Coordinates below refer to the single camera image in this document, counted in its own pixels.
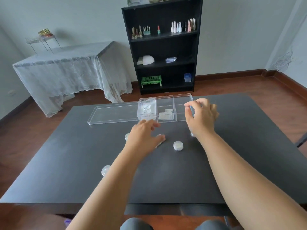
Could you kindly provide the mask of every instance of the human hand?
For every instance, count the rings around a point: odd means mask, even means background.
[[[190,106],[195,110],[193,117]],[[217,105],[210,104],[206,98],[185,103],[185,118],[190,131],[198,138],[204,133],[214,132],[214,121],[219,116]]]
[[[154,120],[141,120],[138,124],[134,125],[128,135],[124,150],[133,154],[133,157],[142,160],[165,139],[165,135],[158,135],[156,137],[150,135],[155,127],[160,127],[160,123]]]

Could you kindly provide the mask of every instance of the green plastic rack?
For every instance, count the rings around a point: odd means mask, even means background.
[[[162,78],[159,76],[151,76],[151,77],[142,77],[141,85],[151,85],[151,84],[160,84],[162,86]]]

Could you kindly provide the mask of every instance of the black bookshelf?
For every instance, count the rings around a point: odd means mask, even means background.
[[[203,0],[168,0],[145,5],[122,8],[127,36],[133,57],[141,94],[194,91],[197,65],[199,33]],[[171,33],[171,22],[196,19],[196,29],[191,32]],[[151,35],[131,39],[132,28],[149,26]],[[151,55],[153,64],[137,65],[139,57]],[[177,60],[166,63],[165,59],[175,56]],[[192,81],[184,82],[184,73],[191,73]],[[142,77],[162,76],[159,84],[141,87]]]

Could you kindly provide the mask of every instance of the right hand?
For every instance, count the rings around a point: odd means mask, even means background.
[[[193,117],[190,106],[195,110]],[[219,116],[217,105],[210,104],[206,98],[185,103],[185,118],[190,131],[198,138],[204,133],[214,132],[214,121]]]

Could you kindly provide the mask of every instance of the electrical outlet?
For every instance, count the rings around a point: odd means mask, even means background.
[[[11,89],[9,92],[7,92],[8,93],[8,95],[10,95],[10,96],[14,96],[15,94],[16,94],[16,91],[15,90],[13,90],[13,89]]]

